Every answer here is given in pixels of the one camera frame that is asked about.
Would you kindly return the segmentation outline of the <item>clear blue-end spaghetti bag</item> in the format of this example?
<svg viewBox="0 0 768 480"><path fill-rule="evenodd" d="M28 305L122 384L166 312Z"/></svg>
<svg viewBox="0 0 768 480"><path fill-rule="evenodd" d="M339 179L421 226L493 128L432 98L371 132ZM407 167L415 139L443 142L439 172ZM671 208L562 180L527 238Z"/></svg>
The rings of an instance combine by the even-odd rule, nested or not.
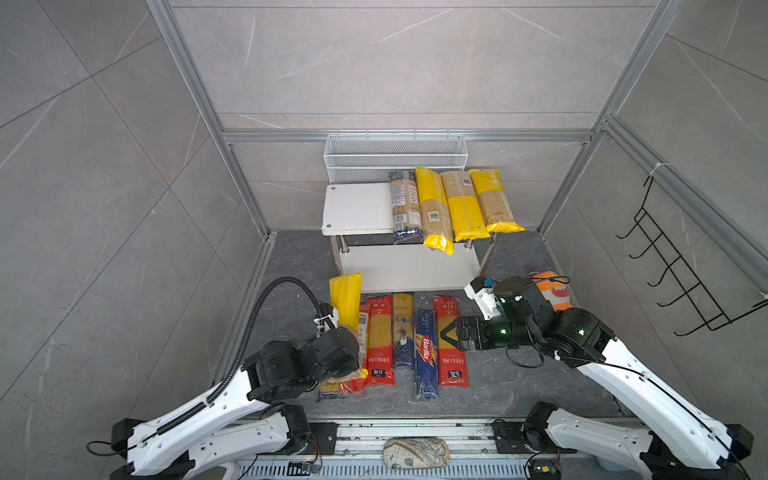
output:
<svg viewBox="0 0 768 480"><path fill-rule="evenodd" d="M391 171L388 177L394 243L422 240L423 228L415 172Z"/></svg>

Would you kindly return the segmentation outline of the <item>yellow-top spaghetti bag barcode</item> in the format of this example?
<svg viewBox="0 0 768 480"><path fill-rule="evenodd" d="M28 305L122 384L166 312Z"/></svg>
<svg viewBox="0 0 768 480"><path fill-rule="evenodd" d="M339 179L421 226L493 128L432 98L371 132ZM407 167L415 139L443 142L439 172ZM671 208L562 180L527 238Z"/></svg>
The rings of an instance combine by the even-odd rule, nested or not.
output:
<svg viewBox="0 0 768 480"><path fill-rule="evenodd" d="M453 228L441 176L426 168L415 170L423 245L449 256L454 253Z"/></svg>

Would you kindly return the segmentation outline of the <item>half yellow spaghetti bag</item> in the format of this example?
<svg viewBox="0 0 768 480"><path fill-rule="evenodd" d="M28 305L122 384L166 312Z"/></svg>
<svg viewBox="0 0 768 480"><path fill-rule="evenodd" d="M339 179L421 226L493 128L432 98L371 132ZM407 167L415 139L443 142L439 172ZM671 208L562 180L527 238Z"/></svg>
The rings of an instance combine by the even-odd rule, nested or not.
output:
<svg viewBox="0 0 768 480"><path fill-rule="evenodd" d="M441 174L456 242L490 237L467 171Z"/></svg>

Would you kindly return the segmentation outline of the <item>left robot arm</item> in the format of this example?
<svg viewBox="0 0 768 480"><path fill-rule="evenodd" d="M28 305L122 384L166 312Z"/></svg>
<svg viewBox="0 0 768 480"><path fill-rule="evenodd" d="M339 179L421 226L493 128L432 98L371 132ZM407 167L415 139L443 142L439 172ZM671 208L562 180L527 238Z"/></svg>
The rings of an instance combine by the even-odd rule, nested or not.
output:
<svg viewBox="0 0 768 480"><path fill-rule="evenodd" d="M283 284L296 285L307 295L319 335L301 345L270 341L247 355L263 304ZM295 277L269 283L249 314L234 360L220 382L155 419L125 418L113 425L106 454L124 463L111 478L190 479L249 453L301 451L312 430L294 399L361 368L357 325L362 277L335 277L329 288L331 300L323 303Z"/></svg>

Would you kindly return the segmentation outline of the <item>yellow-end spaghetti bag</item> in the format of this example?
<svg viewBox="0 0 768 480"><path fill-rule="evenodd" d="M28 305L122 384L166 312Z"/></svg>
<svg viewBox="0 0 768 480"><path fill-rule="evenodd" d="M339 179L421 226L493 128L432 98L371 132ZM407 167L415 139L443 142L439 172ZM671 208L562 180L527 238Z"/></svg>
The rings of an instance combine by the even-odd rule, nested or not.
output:
<svg viewBox="0 0 768 480"><path fill-rule="evenodd" d="M498 169L471 169L470 179L489 233L517 233L524 228L513 216Z"/></svg>

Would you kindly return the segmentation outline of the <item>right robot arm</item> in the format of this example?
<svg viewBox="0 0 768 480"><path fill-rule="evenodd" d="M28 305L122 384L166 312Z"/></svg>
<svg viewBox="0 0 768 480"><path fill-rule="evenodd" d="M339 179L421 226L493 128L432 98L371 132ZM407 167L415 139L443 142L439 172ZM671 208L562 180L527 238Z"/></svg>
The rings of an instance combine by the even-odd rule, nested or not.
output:
<svg viewBox="0 0 768 480"><path fill-rule="evenodd" d="M477 277L464 292L479 314L438 328L440 340L461 352L531 347L539 359L602 386L642 422L620 427L540 401L518 434L532 454L581 451L646 479L748 478L742 462L751 455L752 433L712 418L667 385L597 316L571 305L569 282L551 271Z"/></svg>

